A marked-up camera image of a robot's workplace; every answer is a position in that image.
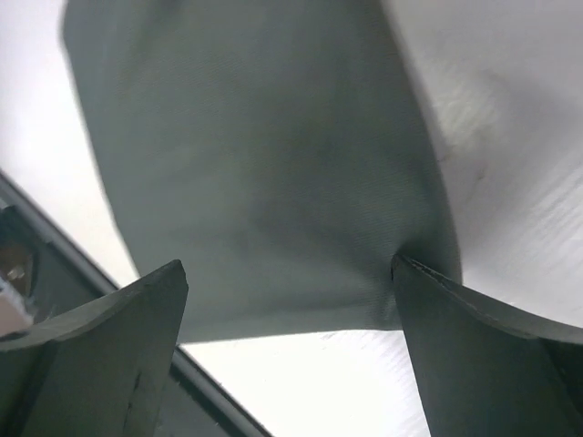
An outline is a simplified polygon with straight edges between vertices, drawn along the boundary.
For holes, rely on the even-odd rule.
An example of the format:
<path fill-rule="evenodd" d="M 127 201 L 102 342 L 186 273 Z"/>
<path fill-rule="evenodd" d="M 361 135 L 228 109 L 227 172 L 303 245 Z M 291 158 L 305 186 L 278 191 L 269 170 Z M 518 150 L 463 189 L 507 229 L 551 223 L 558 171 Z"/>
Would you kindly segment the dark grey t shirt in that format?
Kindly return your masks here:
<path fill-rule="evenodd" d="M 461 276 L 378 1 L 70 1 L 62 35 L 140 273 L 179 259 L 182 343 L 398 325 L 397 253 Z"/>

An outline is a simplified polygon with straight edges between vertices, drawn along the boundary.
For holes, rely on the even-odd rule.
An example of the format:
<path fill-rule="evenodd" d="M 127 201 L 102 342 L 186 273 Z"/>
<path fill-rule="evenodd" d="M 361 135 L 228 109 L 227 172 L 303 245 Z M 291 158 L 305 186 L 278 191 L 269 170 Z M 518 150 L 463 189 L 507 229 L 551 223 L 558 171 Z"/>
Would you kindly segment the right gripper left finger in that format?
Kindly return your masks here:
<path fill-rule="evenodd" d="M 188 289 L 174 260 L 4 336 L 2 435 L 153 435 Z"/>

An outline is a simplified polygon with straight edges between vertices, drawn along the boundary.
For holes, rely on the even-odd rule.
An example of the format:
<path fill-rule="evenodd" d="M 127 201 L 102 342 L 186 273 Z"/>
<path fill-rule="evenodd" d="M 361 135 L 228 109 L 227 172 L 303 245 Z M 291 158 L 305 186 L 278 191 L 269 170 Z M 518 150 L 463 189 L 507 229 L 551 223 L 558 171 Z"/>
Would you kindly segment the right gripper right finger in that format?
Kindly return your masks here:
<path fill-rule="evenodd" d="M 406 257 L 392 280 L 433 436 L 579 436 L 582 330 Z"/>

